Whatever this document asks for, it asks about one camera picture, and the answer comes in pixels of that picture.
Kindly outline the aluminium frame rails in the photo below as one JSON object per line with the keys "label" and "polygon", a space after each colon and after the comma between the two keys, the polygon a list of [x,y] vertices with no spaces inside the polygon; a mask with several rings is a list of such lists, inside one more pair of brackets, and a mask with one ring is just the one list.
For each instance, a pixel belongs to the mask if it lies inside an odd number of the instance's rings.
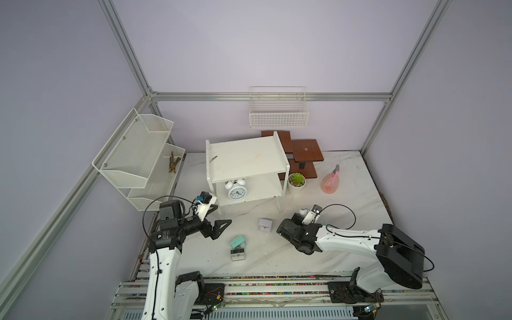
{"label": "aluminium frame rails", "polygon": [[[258,101],[276,102],[282,101],[382,101],[382,107],[368,137],[361,147],[362,153],[367,153],[377,133],[381,129],[386,117],[397,101],[403,87],[411,75],[421,55],[425,51],[428,42],[432,39],[435,29],[440,24],[445,12],[450,6],[450,1],[438,1],[425,24],[410,56],[407,59],[393,89],[389,93],[274,93],[263,92],[256,94]],[[135,57],[133,47],[122,26],[118,13],[112,1],[101,1],[101,9],[105,13],[121,50],[125,54],[127,62],[134,76],[141,85],[143,95],[137,102],[136,111],[142,111],[149,107],[153,112],[158,112],[159,101],[251,101],[250,93],[200,93],[200,92],[152,92],[145,77],[142,75],[141,65]],[[1,284],[1,317],[6,317],[19,297],[33,279],[48,253],[53,249],[61,234],[72,220],[77,207],[82,202],[87,192],[92,188],[99,172],[94,166],[89,166],[77,184],[70,191],[64,202],[59,206],[55,214],[29,246],[17,265]]]}

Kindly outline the white mesh wall rack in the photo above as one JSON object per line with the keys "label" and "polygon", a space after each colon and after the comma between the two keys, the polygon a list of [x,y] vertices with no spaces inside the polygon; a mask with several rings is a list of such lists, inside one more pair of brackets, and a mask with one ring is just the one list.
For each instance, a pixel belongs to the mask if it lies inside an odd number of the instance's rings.
{"label": "white mesh wall rack", "polygon": [[[138,211],[157,211],[173,192],[185,149],[171,143],[173,121],[132,109],[92,166]],[[180,156],[169,173],[171,152]]]}

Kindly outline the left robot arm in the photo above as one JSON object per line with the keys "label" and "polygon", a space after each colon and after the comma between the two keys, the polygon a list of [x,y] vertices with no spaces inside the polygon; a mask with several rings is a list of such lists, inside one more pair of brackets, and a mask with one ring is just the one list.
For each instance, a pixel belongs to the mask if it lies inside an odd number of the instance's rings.
{"label": "left robot arm", "polygon": [[232,220],[216,220],[207,216],[217,210],[217,197],[200,195],[191,203],[193,215],[185,216],[181,198],[159,205],[160,229],[148,235],[149,282],[143,319],[190,319],[193,306],[205,300],[207,292],[199,271],[178,274],[186,237],[201,233],[216,240],[229,227]]}

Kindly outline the pink spray bottle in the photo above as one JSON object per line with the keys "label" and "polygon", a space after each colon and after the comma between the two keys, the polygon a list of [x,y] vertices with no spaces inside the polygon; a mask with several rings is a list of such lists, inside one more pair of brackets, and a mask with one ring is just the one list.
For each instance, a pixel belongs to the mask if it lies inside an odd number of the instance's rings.
{"label": "pink spray bottle", "polygon": [[339,187],[339,165],[336,165],[335,169],[326,175],[321,182],[321,190],[326,194],[333,194]]}

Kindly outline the mint green square alarm clock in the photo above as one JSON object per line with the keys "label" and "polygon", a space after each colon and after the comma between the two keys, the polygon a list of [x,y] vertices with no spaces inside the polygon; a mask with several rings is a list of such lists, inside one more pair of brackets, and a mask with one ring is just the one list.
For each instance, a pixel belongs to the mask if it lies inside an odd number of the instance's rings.
{"label": "mint green square alarm clock", "polygon": [[230,242],[232,249],[244,248],[246,246],[244,236],[240,235]]}

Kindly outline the white twin-bell alarm clock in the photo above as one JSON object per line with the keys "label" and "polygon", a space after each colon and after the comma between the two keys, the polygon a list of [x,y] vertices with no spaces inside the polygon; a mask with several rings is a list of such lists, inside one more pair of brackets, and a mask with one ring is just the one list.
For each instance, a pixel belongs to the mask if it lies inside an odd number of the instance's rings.
{"label": "white twin-bell alarm clock", "polygon": [[230,200],[239,201],[247,196],[246,181],[237,179],[225,182],[225,189]]}

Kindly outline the brown twigs in rack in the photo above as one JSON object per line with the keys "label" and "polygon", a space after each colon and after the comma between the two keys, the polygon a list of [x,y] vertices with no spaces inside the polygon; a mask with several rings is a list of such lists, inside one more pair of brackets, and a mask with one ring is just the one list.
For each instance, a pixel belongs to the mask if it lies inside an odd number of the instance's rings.
{"label": "brown twigs in rack", "polygon": [[175,156],[173,152],[171,152],[171,156],[169,157],[169,173],[177,173],[177,166],[181,161],[180,156]]}

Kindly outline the brown wooden stepped stand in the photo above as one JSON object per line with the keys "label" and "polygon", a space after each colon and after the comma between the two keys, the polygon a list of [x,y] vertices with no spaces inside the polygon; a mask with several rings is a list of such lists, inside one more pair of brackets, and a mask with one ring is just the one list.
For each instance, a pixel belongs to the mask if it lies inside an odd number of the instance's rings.
{"label": "brown wooden stepped stand", "polygon": [[317,178],[314,163],[324,161],[321,148],[316,139],[293,139],[290,131],[262,131],[261,137],[273,137],[277,133],[280,160],[286,159],[290,165],[289,174],[298,173],[306,181]]}

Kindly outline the transparent square alarm clock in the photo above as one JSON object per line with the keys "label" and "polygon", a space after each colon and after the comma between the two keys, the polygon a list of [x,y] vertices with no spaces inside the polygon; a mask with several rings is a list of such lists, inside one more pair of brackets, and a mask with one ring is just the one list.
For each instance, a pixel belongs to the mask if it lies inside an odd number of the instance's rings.
{"label": "transparent square alarm clock", "polygon": [[230,257],[232,261],[243,261],[245,260],[245,249],[235,248],[231,250]]}

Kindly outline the lilac square alarm clock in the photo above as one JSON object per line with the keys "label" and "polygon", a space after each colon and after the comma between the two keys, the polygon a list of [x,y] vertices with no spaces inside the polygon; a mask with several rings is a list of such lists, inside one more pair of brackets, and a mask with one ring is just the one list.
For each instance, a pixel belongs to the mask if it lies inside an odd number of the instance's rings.
{"label": "lilac square alarm clock", "polygon": [[259,220],[259,230],[265,233],[271,233],[273,227],[273,221],[270,219]]}

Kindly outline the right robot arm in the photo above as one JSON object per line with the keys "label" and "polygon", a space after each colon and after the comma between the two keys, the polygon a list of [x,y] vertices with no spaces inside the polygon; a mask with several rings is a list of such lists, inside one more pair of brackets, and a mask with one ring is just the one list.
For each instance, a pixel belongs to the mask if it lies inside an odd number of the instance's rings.
{"label": "right robot arm", "polygon": [[417,290],[423,286],[425,249],[392,224],[354,231],[307,221],[296,213],[280,223],[277,234],[306,255],[340,251],[375,260],[356,267],[349,281],[328,283],[333,303],[381,303],[384,287],[397,284]]}

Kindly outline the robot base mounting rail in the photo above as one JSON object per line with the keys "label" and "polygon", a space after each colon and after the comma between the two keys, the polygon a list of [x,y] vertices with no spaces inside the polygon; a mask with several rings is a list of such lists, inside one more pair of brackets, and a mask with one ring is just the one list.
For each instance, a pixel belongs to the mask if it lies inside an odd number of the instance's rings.
{"label": "robot base mounting rail", "polygon": [[205,278],[192,319],[447,319],[428,279],[421,289],[390,285],[366,302],[346,304],[334,288],[349,277],[244,275]]}

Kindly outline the small potted green succulent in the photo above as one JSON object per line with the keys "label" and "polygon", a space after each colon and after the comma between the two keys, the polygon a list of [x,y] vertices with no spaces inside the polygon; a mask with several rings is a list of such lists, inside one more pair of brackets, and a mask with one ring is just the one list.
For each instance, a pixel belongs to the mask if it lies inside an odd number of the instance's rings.
{"label": "small potted green succulent", "polygon": [[289,192],[296,195],[305,187],[306,178],[301,173],[292,173],[289,175],[287,183]]}

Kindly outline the white two-tier shelf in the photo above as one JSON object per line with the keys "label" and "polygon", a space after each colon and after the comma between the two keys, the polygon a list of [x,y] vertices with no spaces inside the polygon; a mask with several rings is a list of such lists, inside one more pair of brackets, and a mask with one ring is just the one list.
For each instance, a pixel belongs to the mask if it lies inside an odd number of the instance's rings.
{"label": "white two-tier shelf", "polygon": [[[288,178],[290,165],[285,158],[280,160],[278,146],[277,133],[273,137],[205,142],[206,180],[220,208],[274,199],[278,212],[283,212],[287,184],[279,176]],[[225,182],[237,179],[246,181],[247,196],[233,201],[227,196]]]}

